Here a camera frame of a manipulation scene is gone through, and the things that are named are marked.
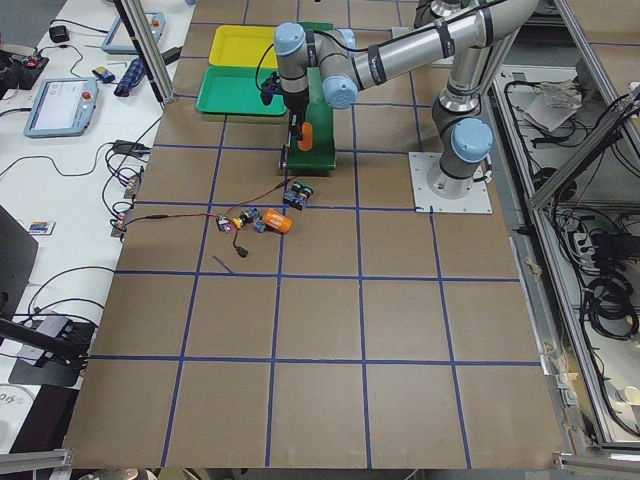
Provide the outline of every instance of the white table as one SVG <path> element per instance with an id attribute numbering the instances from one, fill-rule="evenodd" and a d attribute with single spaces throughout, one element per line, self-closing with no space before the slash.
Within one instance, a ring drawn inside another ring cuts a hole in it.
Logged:
<path id="1" fill-rule="evenodd" d="M 159 41 L 160 50 L 181 46 L 193 6 L 188 6 L 184 0 L 143 0 L 142 4 L 145 10 L 161 11 L 166 16 L 167 25 Z M 104 0 L 67 0 L 57 18 L 108 30 L 116 16 L 113 4 Z M 94 48 L 102 44 L 102 34 L 75 25 L 67 26 L 70 31 L 70 41 L 67 43 L 74 45 L 84 56 L 74 69 L 78 75 L 90 77 L 93 68 L 104 66 L 120 78 L 127 64 L 113 62 L 130 62 L 135 58 L 133 55 L 108 55 L 100 48 Z M 51 42 L 47 33 L 38 47 L 53 45 L 56 44 Z M 31 107 L 43 79 L 72 77 L 69 69 L 79 58 L 73 49 L 47 49 L 43 55 L 49 57 L 50 62 L 33 89 L 20 91 L 15 97 L 0 101 L 0 111 Z M 171 76 L 175 73 L 176 65 L 174 63 L 168 67 Z M 116 139 L 135 140 L 162 115 L 162 109 L 146 79 L 126 98 L 113 95 L 115 86 L 100 84 L 91 124 L 80 137 L 29 139 L 22 134 L 28 113 L 0 117 L 0 171 L 18 157 L 48 155 L 65 173 L 86 172 L 91 169 L 96 150 L 103 143 Z M 11 97 L 12 93 L 9 91 L 5 98 Z M 157 125 L 144 137 L 142 142 L 145 145 L 153 144 L 156 130 Z M 127 164 L 142 165 L 135 159 L 127 160 Z M 88 176 L 64 178 L 56 173 L 48 160 L 28 159 L 0 177 L 0 204 L 14 218 L 24 226 L 32 221 L 56 222 L 51 236 L 37 237 L 39 249 L 31 283 L 23 295 L 18 312 L 25 313 L 38 286 L 62 270 L 85 265 L 115 267 L 121 243 L 110 236 L 111 215 L 101 200 L 101 191 L 108 178 L 109 172 L 102 155 L 96 170 Z M 122 196 L 123 188 L 117 181 L 112 181 L 106 191 L 108 203 L 121 200 Z M 38 305 L 68 297 L 90 298 L 104 304 L 110 284 L 109 272 L 73 272 L 60 277 L 43 290 L 38 296 Z M 95 322 L 99 322 L 102 313 L 95 306 L 79 302 L 62 304 L 58 311 L 86 316 Z M 15 355 L 19 349 L 20 344 L 8 340 L 0 346 L 0 352 L 7 355 Z M 14 362 L 11 358 L 0 357 L 0 384 L 7 382 Z M 34 395 L 39 391 L 37 386 L 27 388 Z M 0 405 L 0 454 L 8 453 L 11 449 L 27 412 L 28 408 Z"/>

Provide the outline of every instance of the yellow tray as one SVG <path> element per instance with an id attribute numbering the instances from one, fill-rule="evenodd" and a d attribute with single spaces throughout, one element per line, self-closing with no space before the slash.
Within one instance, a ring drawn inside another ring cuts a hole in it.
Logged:
<path id="1" fill-rule="evenodd" d="M 221 25 L 216 29 L 209 63 L 224 67 L 258 66 L 260 57 L 273 43 L 274 27 Z M 264 68 L 278 68 L 273 48 L 262 62 Z"/>

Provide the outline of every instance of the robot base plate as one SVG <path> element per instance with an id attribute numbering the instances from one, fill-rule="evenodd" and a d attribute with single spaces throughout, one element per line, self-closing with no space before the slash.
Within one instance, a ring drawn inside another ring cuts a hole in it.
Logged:
<path id="1" fill-rule="evenodd" d="M 431 165 L 440 160 L 441 155 L 432 152 L 409 153 L 416 212 L 429 213 L 433 209 L 435 213 L 492 213 L 487 185 L 484 182 L 474 183 L 467 195 L 455 200 L 442 198 L 429 188 L 427 172 Z M 480 178 L 483 175 L 482 169 L 478 167 L 475 177 Z"/>

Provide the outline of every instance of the orange cylinder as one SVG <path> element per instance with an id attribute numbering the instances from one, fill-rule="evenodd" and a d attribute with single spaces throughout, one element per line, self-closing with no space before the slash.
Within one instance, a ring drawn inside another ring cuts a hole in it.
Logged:
<path id="1" fill-rule="evenodd" d="M 298 141 L 298 148 L 302 152 L 308 152 L 313 148 L 313 125 L 309 122 L 302 124 L 302 140 Z"/>
<path id="2" fill-rule="evenodd" d="M 280 233 L 287 233 L 293 226 L 293 222 L 290 218 L 276 212 L 273 208 L 269 208 L 266 212 L 264 212 L 262 221 L 265 223 L 265 225 L 273 228 L 274 230 L 277 230 Z"/>

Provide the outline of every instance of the brown cardboard surface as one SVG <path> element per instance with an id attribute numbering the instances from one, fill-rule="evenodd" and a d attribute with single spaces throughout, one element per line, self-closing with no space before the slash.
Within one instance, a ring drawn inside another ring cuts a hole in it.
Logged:
<path id="1" fill-rule="evenodd" d="M 465 468 L 450 367 L 373 365 L 367 379 L 374 468 Z"/>
<path id="2" fill-rule="evenodd" d="M 195 95 L 219 24 L 351 24 L 362 45 L 412 22 L 405 3 L 198 2 L 176 86 Z M 283 119 L 167 106 L 135 216 L 201 215 L 129 226 L 74 466 L 550 465 L 558 430 L 497 198 L 493 215 L 413 211 L 405 152 L 441 148 L 428 106 L 445 81 L 421 69 L 336 111 L 337 170 L 298 178 L 315 193 L 286 210 L 288 234 L 244 228 L 246 258 L 212 216 L 283 180 Z M 282 190 L 251 205 L 281 209 Z"/>
<path id="3" fill-rule="evenodd" d="M 159 465 L 178 365 L 90 363 L 64 442 L 73 467 Z"/>
<path id="4" fill-rule="evenodd" d="M 167 466 L 262 466 L 268 397 L 268 365 L 185 365 Z"/>
<path id="5" fill-rule="evenodd" d="M 635 0 L 568 0 L 590 43 L 640 44 L 640 9 Z"/>
<path id="6" fill-rule="evenodd" d="M 640 45 L 593 45 L 611 84 L 624 95 L 629 84 L 640 78 Z"/>
<path id="7" fill-rule="evenodd" d="M 562 442 L 538 367 L 460 367 L 458 378 L 475 467 L 553 468 Z"/>
<path id="8" fill-rule="evenodd" d="M 271 465 L 364 468 L 362 367 L 278 365 Z"/>

